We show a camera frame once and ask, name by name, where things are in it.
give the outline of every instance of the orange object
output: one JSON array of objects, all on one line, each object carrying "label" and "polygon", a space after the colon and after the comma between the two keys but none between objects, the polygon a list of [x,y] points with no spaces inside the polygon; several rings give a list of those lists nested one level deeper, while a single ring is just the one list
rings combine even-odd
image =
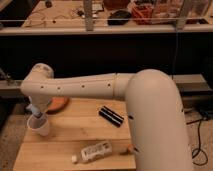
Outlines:
[{"label": "orange object", "polygon": [[69,102],[69,98],[67,97],[53,97],[52,102],[49,105],[47,112],[48,114],[56,113],[62,110]]},{"label": "orange object", "polygon": [[152,11],[151,5],[138,6],[135,4],[132,7],[132,16],[137,24],[150,24]]}]

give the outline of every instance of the white tube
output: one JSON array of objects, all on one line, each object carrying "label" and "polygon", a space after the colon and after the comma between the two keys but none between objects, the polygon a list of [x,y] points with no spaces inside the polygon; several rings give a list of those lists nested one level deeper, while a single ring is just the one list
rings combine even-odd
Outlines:
[{"label": "white tube", "polygon": [[157,70],[132,77],[126,90],[138,171],[193,171],[182,101],[175,83]]}]

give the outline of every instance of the cable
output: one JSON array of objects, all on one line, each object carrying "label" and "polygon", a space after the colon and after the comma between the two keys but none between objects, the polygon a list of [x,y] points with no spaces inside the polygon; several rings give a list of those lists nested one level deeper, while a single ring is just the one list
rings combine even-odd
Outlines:
[{"label": "cable", "polygon": [[205,157],[204,162],[202,163],[197,163],[197,162],[193,162],[195,165],[197,166],[204,166],[208,163],[208,155],[206,154],[206,152],[202,149],[202,141],[201,141],[201,135],[200,135],[200,128],[201,128],[201,124],[204,121],[204,118],[202,117],[201,119],[195,120],[195,121],[191,121],[188,122],[187,125],[199,122],[198,127],[197,127],[197,134],[198,134],[198,147],[192,150],[192,158],[196,158],[200,153],[202,153]]}]

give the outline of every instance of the wire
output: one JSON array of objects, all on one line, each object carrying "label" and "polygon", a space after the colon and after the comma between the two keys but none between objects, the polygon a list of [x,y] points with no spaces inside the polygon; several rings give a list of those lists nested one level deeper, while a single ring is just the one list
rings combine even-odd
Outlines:
[{"label": "wire", "polygon": [[200,153],[202,153],[205,157],[204,162],[202,163],[197,163],[197,162],[193,162],[195,165],[197,166],[204,166],[208,163],[208,155],[206,154],[206,152],[202,149],[202,141],[201,141],[201,135],[200,135],[200,128],[201,128],[201,124],[204,121],[204,118],[195,120],[195,121],[191,121],[188,122],[187,125],[199,122],[198,127],[197,127],[197,134],[198,134],[198,147],[192,150],[192,158],[196,158]]},{"label": "wire", "polygon": [[[26,27],[35,27],[35,26],[40,26],[40,25],[44,25],[46,26],[46,21],[45,21],[45,18],[46,16],[40,12],[42,9],[40,10],[37,10],[37,11],[34,11],[27,19],[29,20],[29,25],[27,25]],[[41,17],[40,19],[38,20],[32,20],[31,17],[33,14],[39,14]],[[42,21],[41,23],[38,23],[38,24],[32,24],[32,21]]]}]

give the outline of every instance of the wooden tabletop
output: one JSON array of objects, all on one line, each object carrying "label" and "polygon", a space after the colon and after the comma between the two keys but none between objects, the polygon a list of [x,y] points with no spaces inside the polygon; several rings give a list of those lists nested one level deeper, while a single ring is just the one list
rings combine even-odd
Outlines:
[{"label": "wooden tabletop", "polygon": [[[122,115],[120,128],[98,115],[103,106]],[[120,155],[131,143],[124,102],[114,100],[71,99],[68,106],[55,115],[49,115],[51,132],[41,137],[27,130],[14,171],[48,170],[128,170],[135,168],[133,155]],[[97,142],[109,140],[112,155],[91,163],[73,164],[71,156]]]}]

